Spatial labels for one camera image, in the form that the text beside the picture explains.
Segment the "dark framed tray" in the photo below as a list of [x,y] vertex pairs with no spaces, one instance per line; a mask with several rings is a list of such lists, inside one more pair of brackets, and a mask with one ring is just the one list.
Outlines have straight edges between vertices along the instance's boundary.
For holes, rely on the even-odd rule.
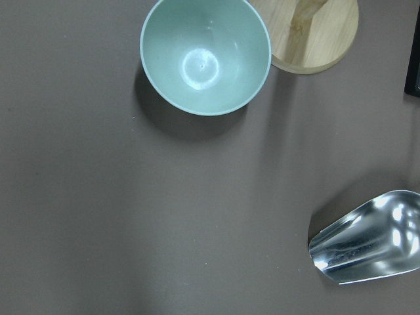
[[404,92],[419,98],[419,22],[415,26]]

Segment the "wooden cup tree stand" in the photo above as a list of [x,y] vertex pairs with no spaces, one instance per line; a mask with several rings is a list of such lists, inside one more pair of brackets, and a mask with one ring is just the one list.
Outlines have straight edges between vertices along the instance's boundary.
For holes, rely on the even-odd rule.
[[272,65],[316,74],[344,58],[358,30],[357,1],[251,1],[270,35]]

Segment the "metal scoop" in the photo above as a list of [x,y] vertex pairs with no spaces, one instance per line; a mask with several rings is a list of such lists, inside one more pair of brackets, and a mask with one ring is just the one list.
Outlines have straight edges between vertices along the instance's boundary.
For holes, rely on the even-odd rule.
[[419,193],[393,190],[355,208],[317,233],[308,252],[339,285],[419,269]]

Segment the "mint green bowl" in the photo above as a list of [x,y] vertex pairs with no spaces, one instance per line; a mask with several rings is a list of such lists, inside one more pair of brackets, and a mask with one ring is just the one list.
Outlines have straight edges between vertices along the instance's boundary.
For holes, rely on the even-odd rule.
[[249,1],[158,1],[139,50],[155,91],[198,116],[229,114],[252,101],[272,60],[268,30]]

